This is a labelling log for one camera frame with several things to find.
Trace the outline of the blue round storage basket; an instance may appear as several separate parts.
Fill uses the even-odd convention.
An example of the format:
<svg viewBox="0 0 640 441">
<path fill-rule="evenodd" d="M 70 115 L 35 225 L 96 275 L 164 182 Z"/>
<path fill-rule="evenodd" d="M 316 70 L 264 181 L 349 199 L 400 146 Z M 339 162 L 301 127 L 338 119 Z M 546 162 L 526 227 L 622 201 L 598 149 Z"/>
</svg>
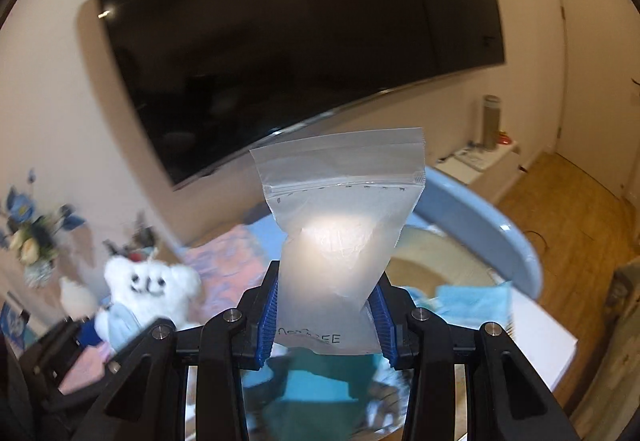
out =
<svg viewBox="0 0 640 441">
<path fill-rule="evenodd" d="M 523 234 L 500 213 L 462 185 L 435 170 L 413 211 L 436 224 L 497 272 L 506 273 L 535 257 Z"/>
</svg>

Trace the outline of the white plush bear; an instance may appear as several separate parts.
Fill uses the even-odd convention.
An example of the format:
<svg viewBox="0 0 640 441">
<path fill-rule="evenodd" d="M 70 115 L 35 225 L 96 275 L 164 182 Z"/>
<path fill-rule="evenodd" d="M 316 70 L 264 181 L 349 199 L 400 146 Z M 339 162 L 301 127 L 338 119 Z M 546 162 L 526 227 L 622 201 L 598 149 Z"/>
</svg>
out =
<svg viewBox="0 0 640 441">
<path fill-rule="evenodd" d="M 196 325 L 192 311 L 200 299 L 202 282 L 194 269 L 116 256 L 106 262 L 104 279 L 110 300 L 96 313 L 94 328 L 114 352 L 157 319 L 170 320 L 178 331 Z"/>
</svg>

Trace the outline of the white side cabinet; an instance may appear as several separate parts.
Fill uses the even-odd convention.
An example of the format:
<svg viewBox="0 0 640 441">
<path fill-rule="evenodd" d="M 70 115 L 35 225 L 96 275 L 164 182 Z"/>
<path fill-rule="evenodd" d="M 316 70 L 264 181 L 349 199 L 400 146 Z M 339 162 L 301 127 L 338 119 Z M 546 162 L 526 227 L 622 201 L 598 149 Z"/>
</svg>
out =
<svg viewBox="0 0 640 441">
<path fill-rule="evenodd" d="M 518 142 L 498 144 L 491 150 L 465 146 L 439 159 L 434 168 L 497 205 L 520 177 L 520 158 Z"/>
</svg>

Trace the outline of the teal drawstring pouch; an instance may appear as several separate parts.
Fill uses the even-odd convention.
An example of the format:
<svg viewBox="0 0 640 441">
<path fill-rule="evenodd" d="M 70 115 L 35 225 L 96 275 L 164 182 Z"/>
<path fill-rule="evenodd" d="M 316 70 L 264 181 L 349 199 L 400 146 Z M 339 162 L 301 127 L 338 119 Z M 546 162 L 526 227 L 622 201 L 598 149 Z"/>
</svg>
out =
<svg viewBox="0 0 640 441">
<path fill-rule="evenodd" d="M 363 419 L 378 354 L 320 355 L 291 349 L 270 357 L 276 395 L 262 409 L 273 440 L 347 440 Z"/>
</svg>

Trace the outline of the white ribbed vase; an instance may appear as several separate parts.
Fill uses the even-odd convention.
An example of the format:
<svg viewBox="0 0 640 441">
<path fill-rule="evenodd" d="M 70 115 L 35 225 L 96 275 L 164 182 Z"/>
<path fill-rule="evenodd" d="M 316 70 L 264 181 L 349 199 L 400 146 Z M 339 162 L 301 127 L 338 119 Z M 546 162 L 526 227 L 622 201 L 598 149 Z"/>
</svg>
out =
<svg viewBox="0 0 640 441">
<path fill-rule="evenodd" d="M 60 303 L 66 317 L 74 321 L 91 319 L 99 311 L 98 299 L 85 285 L 62 276 L 58 280 L 60 285 Z"/>
</svg>

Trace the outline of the clear zip bag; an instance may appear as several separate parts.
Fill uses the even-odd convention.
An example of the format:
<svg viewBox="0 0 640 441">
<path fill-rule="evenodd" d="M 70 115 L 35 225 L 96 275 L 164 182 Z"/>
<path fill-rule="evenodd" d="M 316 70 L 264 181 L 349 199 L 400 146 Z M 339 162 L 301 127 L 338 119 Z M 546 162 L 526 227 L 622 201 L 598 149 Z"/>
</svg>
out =
<svg viewBox="0 0 640 441">
<path fill-rule="evenodd" d="M 368 298 L 424 190 L 422 130 L 302 138 L 252 157 L 285 235 L 274 339 L 323 355 L 378 352 Z"/>
</svg>

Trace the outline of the pens in holder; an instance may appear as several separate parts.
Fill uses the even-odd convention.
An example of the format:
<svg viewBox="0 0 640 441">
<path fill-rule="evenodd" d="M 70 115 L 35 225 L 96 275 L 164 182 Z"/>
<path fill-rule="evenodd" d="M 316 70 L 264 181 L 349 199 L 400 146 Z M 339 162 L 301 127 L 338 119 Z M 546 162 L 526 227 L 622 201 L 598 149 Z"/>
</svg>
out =
<svg viewBox="0 0 640 441">
<path fill-rule="evenodd" d="M 128 243 L 117 245 L 111 239 L 105 239 L 103 242 L 103 246 L 110 256 L 124 257 L 132 262 L 151 260 L 157 255 L 158 245 L 160 243 L 155 230 L 146 221 L 143 211 L 137 213 L 134 220 L 134 231 Z"/>
</svg>

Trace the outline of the black television screen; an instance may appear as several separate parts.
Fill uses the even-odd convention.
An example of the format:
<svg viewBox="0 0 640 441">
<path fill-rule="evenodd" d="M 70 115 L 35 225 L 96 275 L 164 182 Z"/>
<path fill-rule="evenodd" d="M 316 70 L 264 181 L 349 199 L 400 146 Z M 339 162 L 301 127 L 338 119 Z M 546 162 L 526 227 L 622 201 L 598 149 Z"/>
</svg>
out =
<svg viewBox="0 0 640 441">
<path fill-rule="evenodd" d="M 324 112 L 504 62 L 498 0 L 100 0 L 172 185 Z"/>
</svg>

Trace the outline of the pink patterned table cloth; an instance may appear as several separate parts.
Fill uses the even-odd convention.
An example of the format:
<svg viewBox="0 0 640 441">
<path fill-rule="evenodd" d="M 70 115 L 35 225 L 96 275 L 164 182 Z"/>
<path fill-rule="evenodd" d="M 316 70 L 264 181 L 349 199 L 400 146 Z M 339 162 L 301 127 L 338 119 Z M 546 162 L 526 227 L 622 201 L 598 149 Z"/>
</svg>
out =
<svg viewBox="0 0 640 441">
<path fill-rule="evenodd" d="M 262 246 L 245 225 L 186 250 L 183 260 L 182 265 L 197 271 L 202 282 L 192 311 L 194 327 L 237 305 L 244 291 L 259 285 L 268 267 Z"/>
</svg>

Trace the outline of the grey thermos bottle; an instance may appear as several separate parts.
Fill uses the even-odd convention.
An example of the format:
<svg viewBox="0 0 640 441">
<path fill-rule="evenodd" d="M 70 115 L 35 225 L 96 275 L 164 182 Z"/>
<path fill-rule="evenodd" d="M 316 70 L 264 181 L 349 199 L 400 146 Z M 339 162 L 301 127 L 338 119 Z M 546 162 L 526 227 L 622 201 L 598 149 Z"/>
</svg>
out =
<svg viewBox="0 0 640 441">
<path fill-rule="evenodd" d="M 494 150 L 498 145 L 500 130 L 501 100 L 495 95 L 483 97 L 483 140 L 484 149 Z"/>
</svg>

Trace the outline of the light blue cloth pouch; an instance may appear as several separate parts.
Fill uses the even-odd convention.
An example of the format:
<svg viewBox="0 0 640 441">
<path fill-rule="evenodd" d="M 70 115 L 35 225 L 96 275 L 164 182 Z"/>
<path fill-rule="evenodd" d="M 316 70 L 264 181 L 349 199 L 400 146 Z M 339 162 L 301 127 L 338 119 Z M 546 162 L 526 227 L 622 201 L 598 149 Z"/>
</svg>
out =
<svg viewBox="0 0 640 441">
<path fill-rule="evenodd" d="M 508 329 L 512 322 L 511 283 L 497 286 L 452 286 L 436 288 L 434 297 L 424 291 L 404 286 L 418 308 L 430 310 L 450 325 L 478 329 L 495 322 Z"/>
</svg>

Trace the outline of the upright books row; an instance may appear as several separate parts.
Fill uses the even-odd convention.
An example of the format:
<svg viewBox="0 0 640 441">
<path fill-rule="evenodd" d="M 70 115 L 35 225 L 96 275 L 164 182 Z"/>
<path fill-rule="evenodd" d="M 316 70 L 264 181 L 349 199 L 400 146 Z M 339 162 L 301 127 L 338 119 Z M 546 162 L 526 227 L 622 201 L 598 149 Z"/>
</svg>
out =
<svg viewBox="0 0 640 441">
<path fill-rule="evenodd" d="M 14 310 L 9 302 L 4 302 L 1 307 L 1 331 L 18 352 L 25 350 L 28 339 L 27 323 L 22 314 Z"/>
</svg>

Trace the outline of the blue white artificial flowers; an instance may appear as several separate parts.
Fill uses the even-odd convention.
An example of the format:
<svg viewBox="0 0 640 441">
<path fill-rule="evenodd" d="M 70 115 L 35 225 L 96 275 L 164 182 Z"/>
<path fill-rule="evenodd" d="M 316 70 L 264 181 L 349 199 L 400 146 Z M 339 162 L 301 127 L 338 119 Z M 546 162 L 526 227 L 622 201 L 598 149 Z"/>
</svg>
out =
<svg viewBox="0 0 640 441">
<path fill-rule="evenodd" d="M 32 289 L 46 287 L 52 279 L 60 252 L 56 235 L 83 227 L 86 220 L 72 205 L 39 212 L 34 195 L 37 175 L 27 173 L 26 192 L 11 185 L 1 201 L 1 249 L 14 253 L 23 269 L 25 284 Z"/>
</svg>

